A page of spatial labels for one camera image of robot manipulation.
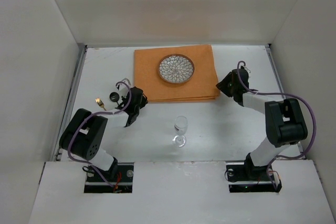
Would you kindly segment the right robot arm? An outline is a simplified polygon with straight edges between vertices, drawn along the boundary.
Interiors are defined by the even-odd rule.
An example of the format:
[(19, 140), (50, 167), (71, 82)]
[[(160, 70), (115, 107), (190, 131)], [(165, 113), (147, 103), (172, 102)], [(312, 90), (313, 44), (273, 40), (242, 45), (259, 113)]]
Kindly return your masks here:
[(216, 87), (224, 95), (245, 108), (265, 116), (266, 138), (248, 153), (242, 165), (227, 165), (231, 182), (266, 180), (269, 163), (289, 145), (308, 136), (300, 103), (296, 98), (275, 101), (269, 95), (258, 95), (246, 90), (249, 75), (244, 68), (232, 70)]

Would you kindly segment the orange cloth placemat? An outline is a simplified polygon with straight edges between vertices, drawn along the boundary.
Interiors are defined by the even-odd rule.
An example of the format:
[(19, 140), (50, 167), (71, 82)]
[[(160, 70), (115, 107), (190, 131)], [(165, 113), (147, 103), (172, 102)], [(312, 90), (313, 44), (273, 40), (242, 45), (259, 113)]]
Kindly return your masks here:
[(214, 100), (217, 83), (211, 45), (134, 51), (134, 85), (150, 102)]

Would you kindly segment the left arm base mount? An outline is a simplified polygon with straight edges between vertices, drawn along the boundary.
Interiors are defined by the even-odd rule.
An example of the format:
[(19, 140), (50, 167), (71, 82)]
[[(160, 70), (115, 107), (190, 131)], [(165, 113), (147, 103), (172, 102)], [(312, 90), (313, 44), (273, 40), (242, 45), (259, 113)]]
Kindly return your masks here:
[(99, 170), (103, 178), (90, 166), (83, 166), (86, 181), (83, 192), (85, 194), (130, 194), (133, 189), (134, 164), (119, 163), (111, 171)]

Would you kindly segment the patterned ceramic plate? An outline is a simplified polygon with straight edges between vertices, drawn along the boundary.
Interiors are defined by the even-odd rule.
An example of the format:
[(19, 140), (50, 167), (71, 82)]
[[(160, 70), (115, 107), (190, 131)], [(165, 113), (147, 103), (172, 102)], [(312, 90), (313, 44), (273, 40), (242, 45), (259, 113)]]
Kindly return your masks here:
[(182, 54), (171, 54), (163, 57), (158, 66), (161, 79), (171, 84), (188, 82), (195, 72), (193, 61)]

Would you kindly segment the clear wine glass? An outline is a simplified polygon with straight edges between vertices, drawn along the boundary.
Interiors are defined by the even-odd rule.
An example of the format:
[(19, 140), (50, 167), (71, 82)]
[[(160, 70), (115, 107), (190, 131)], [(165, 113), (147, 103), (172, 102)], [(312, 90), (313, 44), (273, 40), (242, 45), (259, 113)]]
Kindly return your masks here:
[(185, 136), (187, 128), (187, 118), (184, 116), (178, 116), (174, 122), (175, 137), (173, 139), (173, 143), (179, 148), (184, 147), (187, 142), (187, 138)]

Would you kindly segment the black spoon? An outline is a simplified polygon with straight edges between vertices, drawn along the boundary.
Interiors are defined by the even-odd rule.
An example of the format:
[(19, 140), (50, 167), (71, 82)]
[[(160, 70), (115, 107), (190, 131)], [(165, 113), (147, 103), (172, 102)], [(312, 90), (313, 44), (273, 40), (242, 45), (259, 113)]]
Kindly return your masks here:
[(120, 96), (117, 92), (111, 92), (110, 95), (109, 95), (109, 99), (111, 102), (119, 102), (119, 99), (120, 99)]

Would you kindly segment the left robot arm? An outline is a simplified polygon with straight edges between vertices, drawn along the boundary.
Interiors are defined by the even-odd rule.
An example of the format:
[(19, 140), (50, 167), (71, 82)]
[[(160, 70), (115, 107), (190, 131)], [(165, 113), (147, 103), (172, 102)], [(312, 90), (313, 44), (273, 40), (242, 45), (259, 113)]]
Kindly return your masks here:
[(88, 165), (88, 170), (111, 182), (118, 173), (118, 161), (100, 147), (107, 128), (129, 127), (146, 106), (148, 99), (142, 89), (126, 86), (119, 92), (119, 105), (111, 111), (92, 113), (78, 109), (59, 140), (61, 149), (76, 162)]

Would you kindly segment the gold fork with dark handle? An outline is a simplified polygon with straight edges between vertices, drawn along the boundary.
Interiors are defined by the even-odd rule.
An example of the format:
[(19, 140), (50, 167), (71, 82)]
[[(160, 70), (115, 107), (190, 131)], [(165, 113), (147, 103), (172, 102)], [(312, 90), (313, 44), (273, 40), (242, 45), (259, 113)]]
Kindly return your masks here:
[(100, 98), (96, 98), (95, 101), (100, 108), (102, 108), (104, 111), (106, 111), (105, 105)]

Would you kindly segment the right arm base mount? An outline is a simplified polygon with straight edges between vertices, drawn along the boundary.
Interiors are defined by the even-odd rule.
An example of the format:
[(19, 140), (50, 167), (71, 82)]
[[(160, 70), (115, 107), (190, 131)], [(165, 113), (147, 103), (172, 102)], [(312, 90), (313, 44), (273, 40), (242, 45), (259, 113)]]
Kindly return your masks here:
[(262, 168), (248, 175), (242, 162), (226, 164), (224, 172), (230, 193), (279, 193), (282, 182), (277, 171)]

